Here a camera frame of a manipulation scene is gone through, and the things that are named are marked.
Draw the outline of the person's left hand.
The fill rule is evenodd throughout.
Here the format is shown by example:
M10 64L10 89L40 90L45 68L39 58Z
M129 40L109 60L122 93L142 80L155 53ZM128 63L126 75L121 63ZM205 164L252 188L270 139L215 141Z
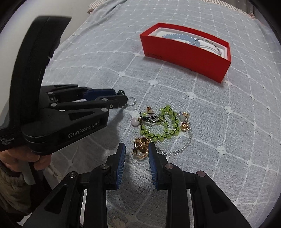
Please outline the person's left hand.
M52 155L39 156L29 147L17 147L1 152L1 161L14 172L21 172L20 161L33 162L35 170L43 170L50 165Z

